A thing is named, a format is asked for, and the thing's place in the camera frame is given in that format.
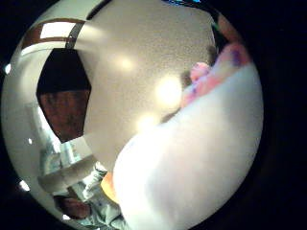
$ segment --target man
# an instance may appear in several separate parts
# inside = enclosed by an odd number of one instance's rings
[[[120,208],[114,202],[93,197],[93,201],[83,202],[64,195],[55,195],[56,207],[66,216],[89,228],[130,230]]]
[[[56,207],[69,218],[89,228],[130,230],[118,204],[112,201],[99,185],[105,175],[106,171],[96,163],[83,191],[85,201],[55,195]]]

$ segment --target skin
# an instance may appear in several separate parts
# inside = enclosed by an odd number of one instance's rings
[[[66,198],[65,206],[68,208],[68,216],[76,217],[77,219],[85,219],[90,215],[90,207],[75,198]]]
[[[186,87],[182,93],[181,108],[208,94],[248,63],[250,63],[248,52],[238,42],[227,45],[213,67],[203,62],[196,63],[190,72],[192,84]]]

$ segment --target hair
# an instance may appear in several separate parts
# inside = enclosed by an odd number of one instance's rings
[[[67,198],[70,198],[70,197],[65,196],[65,195],[54,195],[54,201],[55,201],[56,208],[71,219],[80,219],[79,217],[76,217],[69,213],[69,208],[65,204],[65,199]]]

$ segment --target dark background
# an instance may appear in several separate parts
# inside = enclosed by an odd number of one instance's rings
[[[0,68],[29,26],[56,0],[0,2]],[[195,229],[304,229],[306,1],[211,0],[243,35],[263,85],[265,123],[248,177],[235,196]],[[4,72],[1,69],[1,87]],[[70,229],[18,188],[0,140],[1,229]]]

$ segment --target bright light spot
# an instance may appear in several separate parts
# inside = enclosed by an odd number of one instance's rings
[[[142,132],[158,124],[159,120],[154,115],[146,115],[138,120],[137,129]]]
[[[165,78],[156,88],[156,96],[161,104],[175,107],[180,104],[182,86],[178,78]]]
[[[23,189],[26,192],[30,191],[29,186],[27,185],[27,183],[24,180],[19,182],[19,186],[21,187],[21,189]]]
[[[64,220],[69,220],[70,218],[67,215],[63,215]]]
[[[128,58],[122,58],[120,60],[120,66],[124,69],[124,70],[132,70],[133,69],[133,63],[131,60],[129,60]]]
[[[52,22],[43,26],[40,38],[46,37],[68,37],[76,23],[71,22]]]
[[[8,64],[5,68],[4,68],[4,71],[6,72],[6,74],[9,74],[10,71],[12,69],[12,66],[10,64]]]

